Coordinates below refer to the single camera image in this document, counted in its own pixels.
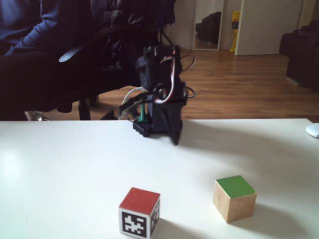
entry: dark blue sweater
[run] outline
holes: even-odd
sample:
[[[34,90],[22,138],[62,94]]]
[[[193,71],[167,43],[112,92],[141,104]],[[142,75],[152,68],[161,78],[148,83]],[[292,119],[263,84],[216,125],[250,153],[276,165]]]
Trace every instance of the dark blue sweater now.
[[[7,55],[64,54],[90,26],[90,0],[0,0],[0,44],[11,46]]]

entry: red cube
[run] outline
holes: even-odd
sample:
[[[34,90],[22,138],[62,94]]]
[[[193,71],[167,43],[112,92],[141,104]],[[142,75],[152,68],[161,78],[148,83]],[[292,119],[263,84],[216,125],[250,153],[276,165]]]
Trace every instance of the red cube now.
[[[160,194],[131,188],[119,207],[120,233],[150,239],[160,218]]]

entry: wire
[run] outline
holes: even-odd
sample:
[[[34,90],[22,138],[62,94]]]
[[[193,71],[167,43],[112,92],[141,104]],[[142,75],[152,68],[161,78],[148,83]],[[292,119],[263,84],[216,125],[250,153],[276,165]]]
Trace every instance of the wire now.
[[[142,86],[141,87],[138,87],[138,88],[135,88],[135,89],[132,89],[130,92],[128,92],[128,94],[125,96],[123,102],[122,102],[122,105],[127,101],[128,97],[130,96],[131,93],[133,93],[134,91],[143,91],[143,92],[147,92],[147,90],[145,90]]]
[[[185,88],[193,92],[193,95],[192,96],[188,96],[188,98],[194,98],[196,96],[195,90],[193,90],[191,87],[185,86]]]
[[[172,70],[171,70],[171,75],[170,75],[170,80],[171,80],[171,89],[170,89],[170,93],[168,94],[168,96],[165,98],[165,100],[160,100],[160,99],[156,99],[155,103],[157,104],[164,104],[167,101],[170,100],[171,96],[173,95],[174,92],[174,78],[175,78],[175,57],[174,56],[168,56],[168,57],[164,57],[160,63],[163,63],[165,61],[171,60],[172,61]]]
[[[191,67],[195,64],[196,58],[195,58],[195,56],[193,56],[193,55],[183,56],[180,60],[183,60],[183,59],[186,59],[186,58],[190,58],[190,57],[193,58],[193,62],[190,64],[190,66],[188,66],[186,69],[184,69],[184,70],[182,70],[182,71],[187,71],[189,68],[191,68]]]

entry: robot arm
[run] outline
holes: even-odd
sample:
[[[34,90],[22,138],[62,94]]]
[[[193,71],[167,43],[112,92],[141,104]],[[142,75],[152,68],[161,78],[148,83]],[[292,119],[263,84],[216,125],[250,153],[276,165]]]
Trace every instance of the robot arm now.
[[[120,118],[133,115],[133,128],[148,137],[154,133],[169,135],[178,144],[182,129],[181,108],[186,105],[189,89],[180,80],[182,72],[179,47],[149,47],[137,60],[142,87],[148,92],[129,99],[120,106]],[[144,105],[148,104],[148,114]],[[142,105],[141,116],[138,113]]]

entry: black jacket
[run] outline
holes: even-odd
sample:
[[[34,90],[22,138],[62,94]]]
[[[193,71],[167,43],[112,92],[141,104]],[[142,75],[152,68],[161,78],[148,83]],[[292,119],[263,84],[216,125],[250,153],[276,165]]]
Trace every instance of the black jacket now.
[[[173,24],[175,0],[91,0],[95,30],[112,25],[138,24],[150,29],[161,29]],[[157,45],[157,33],[121,32],[112,34],[95,46],[96,64],[105,71],[117,70],[121,65],[130,75],[132,85],[138,85],[135,62],[143,55],[144,47]]]

